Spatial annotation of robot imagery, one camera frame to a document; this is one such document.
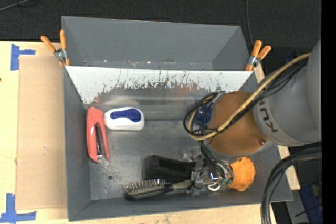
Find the wire bundle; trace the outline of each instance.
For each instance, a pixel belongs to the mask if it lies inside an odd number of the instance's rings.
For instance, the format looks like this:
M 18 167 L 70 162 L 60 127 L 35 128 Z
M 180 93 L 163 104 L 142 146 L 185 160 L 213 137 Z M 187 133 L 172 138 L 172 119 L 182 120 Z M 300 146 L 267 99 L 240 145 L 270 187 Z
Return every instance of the wire bundle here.
M 194 121 L 197 112 L 201 109 L 202 106 L 207 105 L 208 108 L 204 116 L 204 118 L 206 118 L 207 113 L 217 100 L 216 98 L 220 97 L 220 93 L 211 93 L 205 96 L 196 104 L 195 107 L 189 110 L 184 117 L 183 126 L 185 130 L 192 139 L 198 141 L 214 137 L 237 122 L 260 100 L 282 89 L 288 83 L 288 81 L 307 64 L 309 56 L 310 53 L 301 55 L 282 66 L 280 69 L 271 73 L 269 76 L 265 77 L 258 85 L 257 89 L 249 96 L 249 98 L 221 126 L 215 129 L 209 129 L 205 124 L 201 124 L 199 128 L 194 129 Z
M 322 159 L 322 147 L 313 147 L 301 150 L 296 154 L 288 156 L 281 161 L 279 161 L 276 166 L 272 169 L 270 176 L 267 180 L 264 194 L 261 201 L 261 222 L 262 224 L 271 224 L 271 217 L 269 206 L 271 202 L 272 195 L 275 188 L 279 184 L 282 175 L 285 171 L 297 162 L 308 162 L 312 160 Z

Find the yellow cable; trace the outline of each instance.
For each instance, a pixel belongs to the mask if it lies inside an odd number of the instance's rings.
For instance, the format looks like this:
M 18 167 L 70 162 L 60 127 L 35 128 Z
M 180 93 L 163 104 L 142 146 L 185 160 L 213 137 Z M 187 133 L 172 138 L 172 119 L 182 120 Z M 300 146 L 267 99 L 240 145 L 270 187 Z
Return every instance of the yellow cable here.
M 291 67 L 292 65 L 296 64 L 297 62 L 308 58 L 310 56 L 310 53 L 308 54 L 304 54 L 301 55 L 293 60 L 291 60 L 289 63 L 285 64 L 284 66 L 282 66 L 281 68 L 279 68 L 277 71 L 275 71 L 273 74 L 271 74 L 270 77 L 268 77 L 262 84 L 260 84 L 258 86 L 258 88 L 249 96 L 248 99 L 246 99 L 246 101 L 220 126 L 217 128 L 217 130 L 211 131 L 203 136 L 196 136 L 196 135 L 192 135 L 190 134 L 190 137 L 194 140 L 197 141 L 201 141 L 201 140 L 205 140 L 208 139 L 212 136 L 217 135 L 218 133 L 222 132 L 226 126 L 228 126 L 231 122 L 231 120 L 238 115 L 238 113 L 240 113 L 242 110 L 244 110 L 252 101 L 253 99 L 267 86 L 269 85 L 277 76 L 279 76 L 281 73 L 283 73 L 286 69 L 288 69 L 289 67 Z M 193 112 L 193 114 L 191 115 L 191 118 L 189 120 L 189 131 L 191 131 L 191 127 L 192 127 L 192 122 L 193 122 L 193 118 L 196 114 L 196 110 Z

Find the black floor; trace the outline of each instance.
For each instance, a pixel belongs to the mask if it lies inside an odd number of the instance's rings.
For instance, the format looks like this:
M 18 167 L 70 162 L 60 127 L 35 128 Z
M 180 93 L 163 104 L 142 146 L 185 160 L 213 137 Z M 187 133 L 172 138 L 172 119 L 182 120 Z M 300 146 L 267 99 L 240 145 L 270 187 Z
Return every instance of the black floor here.
M 0 0 L 0 40 L 58 41 L 63 15 L 239 25 L 251 51 L 256 39 L 272 46 L 265 73 L 321 38 L 321 0 Z

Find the orange toy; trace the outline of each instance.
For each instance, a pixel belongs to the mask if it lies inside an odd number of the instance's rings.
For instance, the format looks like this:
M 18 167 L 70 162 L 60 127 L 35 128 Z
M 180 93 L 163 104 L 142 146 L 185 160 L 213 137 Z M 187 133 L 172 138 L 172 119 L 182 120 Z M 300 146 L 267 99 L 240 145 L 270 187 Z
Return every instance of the orange toy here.
M 237 191 L 245 191 L 252 184 L 256 175 L 253 162 L 250 158 L 243 157 L 239 161 L 232 163 L 231 167 L 235 177 L 229 188 Z

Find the black object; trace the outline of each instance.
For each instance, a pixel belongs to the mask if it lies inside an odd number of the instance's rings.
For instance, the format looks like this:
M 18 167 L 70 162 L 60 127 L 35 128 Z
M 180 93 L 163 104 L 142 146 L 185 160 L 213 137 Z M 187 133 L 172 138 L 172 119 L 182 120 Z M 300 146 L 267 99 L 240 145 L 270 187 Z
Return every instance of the black object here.
M 181 162 L 175 159 L 152 155 L 143 161 L 143 179 L 163 178 L 167 182 L 177 183 L 190 179 L 196 162 Z

